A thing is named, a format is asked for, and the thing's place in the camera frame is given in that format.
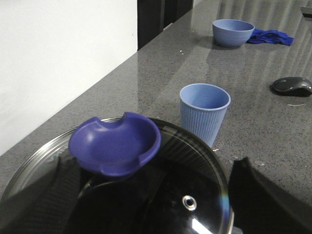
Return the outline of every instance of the blue bowl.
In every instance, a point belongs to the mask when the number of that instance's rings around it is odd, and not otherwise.
[[[119,180],[151,160],[160,142],[160,130],[153,121],[125,112],[115,122],[93,117],[82,123],[71,135],[68,148],[82,168]]]
[[[218,19],[213,22],[214,39],[224,47],[237,47],[251,37],[254,25],[237,19]]]

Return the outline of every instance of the blue cup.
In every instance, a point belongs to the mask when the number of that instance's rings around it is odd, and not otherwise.
[[[212,147],[230,102],[230,95],[218,86],[187,85],[180,91],[181,126]]]

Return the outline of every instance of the light blue bowl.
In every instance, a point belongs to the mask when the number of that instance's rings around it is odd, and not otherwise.
[[[214,39],[224,47],[237,47],[251,37],[254,25],[237,19],[218,19],[213,22]]]

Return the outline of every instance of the black cabinet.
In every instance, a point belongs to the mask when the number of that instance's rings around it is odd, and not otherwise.
[[[138,49],[192,9],[193,0],[137,0]]]

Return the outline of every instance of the white wall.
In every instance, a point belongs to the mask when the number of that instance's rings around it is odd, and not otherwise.
[[[137,50],[137,1],[0,1],[0,155]]]

